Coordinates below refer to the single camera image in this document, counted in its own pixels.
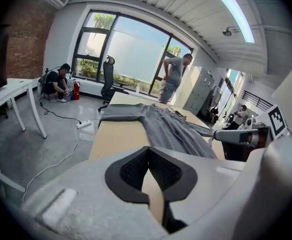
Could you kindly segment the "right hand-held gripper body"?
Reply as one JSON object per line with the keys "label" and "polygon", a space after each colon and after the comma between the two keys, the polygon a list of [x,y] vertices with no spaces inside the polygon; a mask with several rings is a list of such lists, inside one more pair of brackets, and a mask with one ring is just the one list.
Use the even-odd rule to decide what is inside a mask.
{"label": "right hand-held gripper body", "polygon": [[277,104],[273,105],[264,113],[256,117],[248,118],[246,121],[246,128],[268,128],[266,145],[268,145],[271,141],[289,135],[286,121],[283,118],[283,114]]}

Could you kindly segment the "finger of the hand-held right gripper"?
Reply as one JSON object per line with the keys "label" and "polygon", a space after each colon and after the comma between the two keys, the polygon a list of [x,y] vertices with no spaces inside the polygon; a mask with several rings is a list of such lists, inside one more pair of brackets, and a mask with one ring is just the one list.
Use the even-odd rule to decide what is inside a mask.
{"label": "finger of the hand-held right gripper", "polygon": [[247,145],[248,131],[246,130],[217,130],[214,132],[213,138],[223,143]]}

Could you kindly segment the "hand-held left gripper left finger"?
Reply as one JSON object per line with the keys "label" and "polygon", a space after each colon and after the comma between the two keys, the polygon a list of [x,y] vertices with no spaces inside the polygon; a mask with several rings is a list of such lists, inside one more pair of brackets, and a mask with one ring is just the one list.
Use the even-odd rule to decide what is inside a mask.
{"label": "hand-held left gripper left finger", "polygon": [[147,204],[125,202],[106,185],[106,169],[136,151],[71,167],[36,190],[22,210],[59,237],[166,237]]}

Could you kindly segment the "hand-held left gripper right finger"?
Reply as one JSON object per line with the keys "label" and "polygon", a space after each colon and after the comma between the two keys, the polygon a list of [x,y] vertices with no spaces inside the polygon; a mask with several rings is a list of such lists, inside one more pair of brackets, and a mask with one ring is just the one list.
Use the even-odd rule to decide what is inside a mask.
{"label": "hand-held left gripper right finger", "polygon": [[169,233],[193,224],[233,185],[244,168],[240,161],[148,149],[150,212]]}

